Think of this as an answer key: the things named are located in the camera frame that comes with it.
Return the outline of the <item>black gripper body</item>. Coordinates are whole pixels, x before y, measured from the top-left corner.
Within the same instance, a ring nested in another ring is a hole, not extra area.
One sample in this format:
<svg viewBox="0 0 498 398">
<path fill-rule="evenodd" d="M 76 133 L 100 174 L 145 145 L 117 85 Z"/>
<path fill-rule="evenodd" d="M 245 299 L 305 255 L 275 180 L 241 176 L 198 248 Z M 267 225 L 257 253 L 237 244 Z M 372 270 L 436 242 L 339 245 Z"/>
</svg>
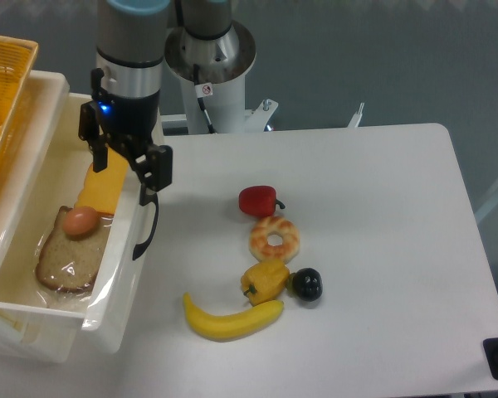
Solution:
<svg viewBox="0 0 498 398">
<path fill-rule="evenodd" d="M 103 88 L 103 77 L 101 68 L 90 73 L 95 114 L 106 142 L 126 158 L 146 157 L 154 145 L 151 134 L 157 123 L 159 91 L 128 98 Z"/>
</svg>

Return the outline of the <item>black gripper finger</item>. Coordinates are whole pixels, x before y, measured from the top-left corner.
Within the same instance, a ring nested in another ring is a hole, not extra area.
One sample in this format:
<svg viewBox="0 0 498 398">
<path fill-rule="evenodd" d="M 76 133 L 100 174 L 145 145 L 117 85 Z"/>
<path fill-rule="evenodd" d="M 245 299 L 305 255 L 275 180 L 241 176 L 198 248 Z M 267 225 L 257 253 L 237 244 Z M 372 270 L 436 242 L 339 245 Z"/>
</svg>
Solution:
<svg viewBox="0 0 498 398">
<path fill-rule="evenodd" d="M 101 172 L 107 168 L 108 149 L 106 147 L 105 136 L 100 131 L 96 105 L 97 103 L 92 100 L 81 106 L 78 137 L 80 140 L 88 143 L 93 158 L 93 171 Z"/>
<path fill-rule="evenodd" d="M 139 204 L 155 201 L 156 193 L 173 181 L 173 150 L 168 145 L 147 143 L 130 153 L 128 162 L 140 181 Z"/>
</svg>

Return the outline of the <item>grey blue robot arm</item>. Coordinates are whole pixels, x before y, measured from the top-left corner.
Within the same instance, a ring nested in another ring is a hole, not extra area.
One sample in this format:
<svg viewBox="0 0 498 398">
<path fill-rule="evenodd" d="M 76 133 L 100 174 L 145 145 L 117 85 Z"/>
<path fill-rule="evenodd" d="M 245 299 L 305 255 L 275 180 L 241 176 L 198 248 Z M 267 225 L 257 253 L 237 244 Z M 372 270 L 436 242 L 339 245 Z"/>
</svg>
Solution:
<svg viewBox="0 0 498 398">
<path fill-rule="evenodd" d="M 78 134 L 95 172 L 109 166 L 110 152 L 130 165 L 148 205 L 172 181 L 172 149 L 152 135 L 163 69 L 180 79 L 191 133 L 238 133 L 254 44 L 228 1 L 100 1 L 97 12 L 92 93 Z"/>
</svg>

